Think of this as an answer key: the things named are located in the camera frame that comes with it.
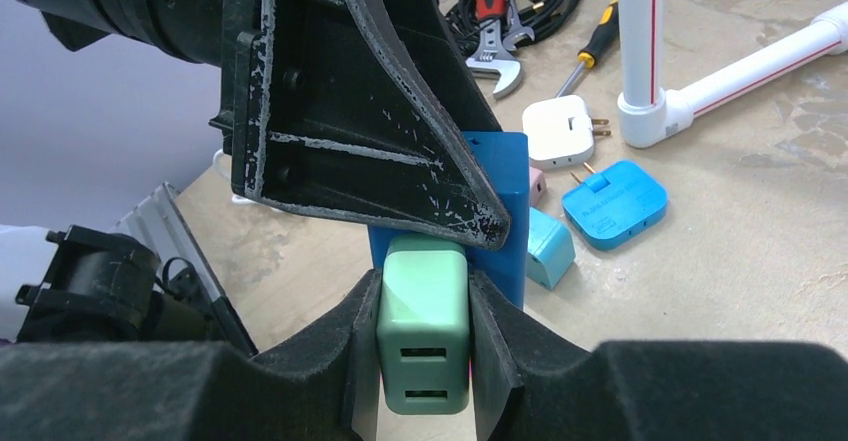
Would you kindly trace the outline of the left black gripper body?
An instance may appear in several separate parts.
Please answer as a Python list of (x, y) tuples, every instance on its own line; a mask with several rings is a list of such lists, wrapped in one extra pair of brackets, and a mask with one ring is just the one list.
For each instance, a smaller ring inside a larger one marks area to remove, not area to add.
[(50, 33), (76, 52), (117, 35), (176, 59), (221, 71), (220, 108), (210, 120), (231, 153), (236, 40), (256, 26), (258, 0), (15, 0), (38, 10)]

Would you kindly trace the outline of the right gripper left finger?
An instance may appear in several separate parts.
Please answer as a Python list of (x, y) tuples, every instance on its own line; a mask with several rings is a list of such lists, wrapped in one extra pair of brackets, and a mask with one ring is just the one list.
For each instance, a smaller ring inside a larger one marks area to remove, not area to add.
[(5, 440), (372, 440), (381, 274), (254, 357), (217, 342), (1, 351)]

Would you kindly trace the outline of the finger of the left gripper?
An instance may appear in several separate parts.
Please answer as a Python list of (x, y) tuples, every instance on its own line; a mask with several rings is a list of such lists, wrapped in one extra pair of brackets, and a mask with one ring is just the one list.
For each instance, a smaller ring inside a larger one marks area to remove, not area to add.
[(382, 0), (417, 71), (461, 131), (502, 130), (465, 64), (438, 0)]
[(382, 0), (258, 0), (239, 39), (232, 188), (293, 214), (472, 245), (423, 213), (418, 187), (461, 188), (503, 207), (417, 71)]

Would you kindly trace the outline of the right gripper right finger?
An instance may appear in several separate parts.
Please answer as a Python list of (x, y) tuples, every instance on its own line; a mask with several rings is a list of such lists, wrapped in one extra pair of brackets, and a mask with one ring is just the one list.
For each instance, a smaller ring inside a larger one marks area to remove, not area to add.
[(798, 342), (607, 341), (587, 351), (469, 279), (481, 440), (843, 440), (847, 363)]

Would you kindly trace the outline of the green plug adapter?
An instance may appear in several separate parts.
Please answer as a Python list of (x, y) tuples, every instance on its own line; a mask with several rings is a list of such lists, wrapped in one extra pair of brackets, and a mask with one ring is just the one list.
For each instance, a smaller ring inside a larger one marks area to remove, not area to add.
[(469, 399), (468, 263), (422, 234), (389, 244), (376, 328), (385, 402), (399, 415), (453, 415)]

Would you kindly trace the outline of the blue cube socket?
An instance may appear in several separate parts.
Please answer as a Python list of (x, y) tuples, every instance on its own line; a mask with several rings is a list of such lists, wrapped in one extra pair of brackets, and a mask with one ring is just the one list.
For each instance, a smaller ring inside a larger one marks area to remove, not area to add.
[(449, 228), (461, 228), (475, 236), (464, 247), (466, 259), (486, 273), (500, 292), (518, 308), (524, 307), (529, 236), (530, 184), (527, 136), (518, 132), (464, 131), (466, 146), (485, 173), (502, 204), (506, 220), (476, 205), (456, 186), (436, 186), (442, 172), (420, 183), (427, 202), (423, 213)]

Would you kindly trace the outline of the light blue plug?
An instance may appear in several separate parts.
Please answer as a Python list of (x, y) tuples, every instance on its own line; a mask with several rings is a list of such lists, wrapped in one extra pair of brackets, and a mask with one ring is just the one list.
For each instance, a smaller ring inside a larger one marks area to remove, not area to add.
[(561, 200), (566, 219), (599, 251), (616, 249), (656, 225), (668, 202), (667, 190), (630, 160), (591, 170)]

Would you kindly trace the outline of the pink plug adapter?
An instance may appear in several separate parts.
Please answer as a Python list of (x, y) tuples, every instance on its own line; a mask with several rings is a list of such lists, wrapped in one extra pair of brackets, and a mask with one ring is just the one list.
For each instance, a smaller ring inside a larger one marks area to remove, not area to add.
[(529, 205), (536, 207), (547, 189), (544, 172), (533, 166), (529, 167)]

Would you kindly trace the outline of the white plug adapter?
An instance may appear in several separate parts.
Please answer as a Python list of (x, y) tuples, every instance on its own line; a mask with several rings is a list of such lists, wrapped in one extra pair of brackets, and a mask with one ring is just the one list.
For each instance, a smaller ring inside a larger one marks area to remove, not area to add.
[(612, 134), (609, 124), (608, 119), (593, 118), (586, 102), (576, 95), (527, 106), (522, 113), (522, 128), (530, 165), (549, 170), (587, 162), (595, 151), (595, 139)]

